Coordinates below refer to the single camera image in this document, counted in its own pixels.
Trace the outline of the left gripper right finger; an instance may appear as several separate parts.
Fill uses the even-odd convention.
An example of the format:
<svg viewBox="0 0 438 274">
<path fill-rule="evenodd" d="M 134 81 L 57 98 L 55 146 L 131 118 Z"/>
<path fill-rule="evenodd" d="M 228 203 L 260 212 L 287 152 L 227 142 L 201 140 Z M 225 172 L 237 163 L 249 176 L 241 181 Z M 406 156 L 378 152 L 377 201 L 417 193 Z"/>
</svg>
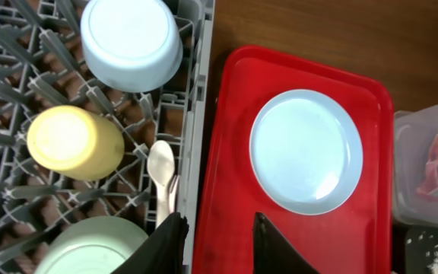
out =
<svg viewBox="0 0 438 274">
<path fill-rule="evenodd" d="M 254 274 L 319 274 L 261 212 L 253 222 Z"/>
</svg>

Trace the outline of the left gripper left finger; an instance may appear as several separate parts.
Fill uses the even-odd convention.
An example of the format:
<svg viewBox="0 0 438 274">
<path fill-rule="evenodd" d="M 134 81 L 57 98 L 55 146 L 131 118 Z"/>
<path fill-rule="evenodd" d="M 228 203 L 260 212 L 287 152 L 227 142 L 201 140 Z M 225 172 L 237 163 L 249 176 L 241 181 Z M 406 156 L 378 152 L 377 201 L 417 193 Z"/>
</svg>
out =
<svg viewBox="0 0 438 274">
<path fill-rule="evenodd" d="M 112 274 L 182 274 L 188 232 L 187 218 L 171 213 Z"/>
</svg>

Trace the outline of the green bowl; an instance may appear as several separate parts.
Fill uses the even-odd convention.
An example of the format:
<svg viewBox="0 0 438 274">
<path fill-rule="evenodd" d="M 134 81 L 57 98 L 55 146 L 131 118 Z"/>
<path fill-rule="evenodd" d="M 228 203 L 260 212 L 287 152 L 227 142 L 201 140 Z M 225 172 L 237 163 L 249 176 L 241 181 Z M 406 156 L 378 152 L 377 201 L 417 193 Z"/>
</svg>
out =
<svg viewBox="0 0 438 274">
<path fill-rule="evenodd" d="M 87 218 L 71 225 L 50 244 L 35 273 L 111 273 L 147 239 L 142 228 L 124 218 Z"/>
</svg>

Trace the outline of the white plastic spoon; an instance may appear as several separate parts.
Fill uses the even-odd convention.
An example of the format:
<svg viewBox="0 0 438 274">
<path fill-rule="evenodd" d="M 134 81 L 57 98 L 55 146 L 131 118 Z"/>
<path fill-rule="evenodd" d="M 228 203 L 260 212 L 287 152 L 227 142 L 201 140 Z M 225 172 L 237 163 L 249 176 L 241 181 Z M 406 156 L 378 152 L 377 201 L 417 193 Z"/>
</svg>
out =
<svg viewBox="0 0 438 274">
<path fill-rule="evenodd" d="M 148 154 L 147 172 L 156 188 L 155 228 L 158 228 L 170 214 L 169 187 L 175 172 L 173 150 L 167 142 L 159 140 L 152 145 Z"/>
</svg>

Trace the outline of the light blue plate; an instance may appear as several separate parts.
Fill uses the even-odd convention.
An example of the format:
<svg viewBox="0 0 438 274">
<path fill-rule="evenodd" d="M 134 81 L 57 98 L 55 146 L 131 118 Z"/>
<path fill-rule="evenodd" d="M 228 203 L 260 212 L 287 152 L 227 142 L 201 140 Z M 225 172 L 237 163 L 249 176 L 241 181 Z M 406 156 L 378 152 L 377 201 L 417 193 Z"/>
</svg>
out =
<svg viewBox="0 0 438 274">
<path fill-rule="evenodd" d="M 277 205 L 298 215 L 322 215 L 356 190 L 363 146 L 338 102 L 296 89 L 273 97 L 258 112 L 249 158 L 260 187 Z"/>
</svg>

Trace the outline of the yellow plastic cup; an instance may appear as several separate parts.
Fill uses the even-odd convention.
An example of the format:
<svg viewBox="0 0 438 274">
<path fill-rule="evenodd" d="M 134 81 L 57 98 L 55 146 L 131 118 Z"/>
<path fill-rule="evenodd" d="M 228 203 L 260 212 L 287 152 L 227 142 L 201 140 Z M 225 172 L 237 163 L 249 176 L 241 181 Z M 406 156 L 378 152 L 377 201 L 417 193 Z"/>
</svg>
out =
<svg viewBox="0 0 438 274">
<path fill-rule="evenodd" d="M 39 165 L 76 180 L 107 177 L 125 154 L 115 123 L 71 105 L 39 114 L 28 129 L 27 147 Z"/>
</svg>

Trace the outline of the light blue bowl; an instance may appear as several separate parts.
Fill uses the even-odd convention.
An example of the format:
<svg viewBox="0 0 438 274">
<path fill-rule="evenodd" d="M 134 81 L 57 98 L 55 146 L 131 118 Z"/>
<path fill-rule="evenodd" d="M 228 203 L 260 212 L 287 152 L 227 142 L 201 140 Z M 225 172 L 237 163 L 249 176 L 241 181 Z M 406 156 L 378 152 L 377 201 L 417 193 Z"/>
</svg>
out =
<svg viewBox="0 0 438 274">
<path fill-rule="evenodd" d="M 87 67 L 116 90 L 155 90 L 176 74 L 183 59 L 175 17 L 163 1 L 91 0 L 80 31 Z"/>
</svg>

